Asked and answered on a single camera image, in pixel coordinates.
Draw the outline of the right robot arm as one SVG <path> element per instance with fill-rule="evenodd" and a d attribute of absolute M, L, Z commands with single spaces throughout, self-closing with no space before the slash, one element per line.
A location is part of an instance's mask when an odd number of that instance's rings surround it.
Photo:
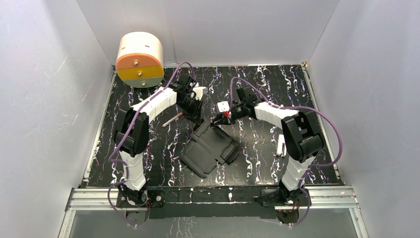
<path fill-rule="evenodd" d="M 232 125 L 239 119 L 249 117 L 280 128 L 283 139 L 278 145 L 283 146 L 288 154 L 286 170 L 279 181 L 278 191 L 262 198 L 292 205 L 303 194 L 305 176 L 325 146 L 315 114 L 308 109 L 285 108 L 267 98 L 260 99 L 250 86 L 237 89 L 237 95 L 238 102 L 230 99 L 217 103 L 217 114 L 211 124 Z"/>

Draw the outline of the round cream drawer cabinet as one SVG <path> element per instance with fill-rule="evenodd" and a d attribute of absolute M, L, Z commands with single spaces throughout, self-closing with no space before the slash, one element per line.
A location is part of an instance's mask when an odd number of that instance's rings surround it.
<path fill-rule="evenodd" d="M 130 87 L 157 86 L 164 77 L 160 40 L 148 32 L 125 34 L 120 40 L 115 69 L 118 77 Z"/>

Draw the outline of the aluminium front rail frame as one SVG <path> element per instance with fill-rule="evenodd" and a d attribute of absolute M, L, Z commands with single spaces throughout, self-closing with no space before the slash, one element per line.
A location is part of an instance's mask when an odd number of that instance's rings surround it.
<path fill-rule="evenodd" d="M 347 209 L 358 237 L 368 236 L 360 205 L 350 186 L 311 185 L 296 198 L 282 201 L 275 186 L 152 187 L 135 204 L 116 188 L 76 188 L 68 200 L 59 236 L 70 236 L 77 211 L 111 211 L 129 226 L 129 218 L 147 212 L 151 219 L 167 217 L 250 217 L 268 213 L 288 226 L 302 223 L 316 209 Z"/>

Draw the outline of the pink white marker pen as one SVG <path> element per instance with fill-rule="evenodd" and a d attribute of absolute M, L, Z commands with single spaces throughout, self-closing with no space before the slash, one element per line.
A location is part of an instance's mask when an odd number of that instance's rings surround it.
<path fill-rule="evenodd" d="M 167 127 L 168 125 L 170 125 L 172 122 L 176 121 L 177 119 L 179 119 L 181 116 L 183 115 L 183 113 L 178 113 L 177 115 L 175 115 L 173 118 L 171 118 L 170 120 L 168 120 L 167 122 L 165 122 L 162 125 L 162 128 Z"/>

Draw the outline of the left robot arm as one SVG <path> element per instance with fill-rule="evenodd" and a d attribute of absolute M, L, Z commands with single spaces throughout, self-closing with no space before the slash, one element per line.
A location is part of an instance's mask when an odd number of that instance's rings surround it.
<path fill-rule="evenodd" d="M 163 111 L 177 105 L 183 110 L 186 118 L 201 124 L 202 98 L 207 93 L 207 87 L 203 86 L 179 89 L 160 87 L 150 97 L 129 110 L 118 112 L 114 141 L 116 151 L 121 156 L 124 181 L 119 183 L 117 188 L 131 205 L 143 206 L 148 200 L 143 155 L 150 140 L 150 123 Z"/>

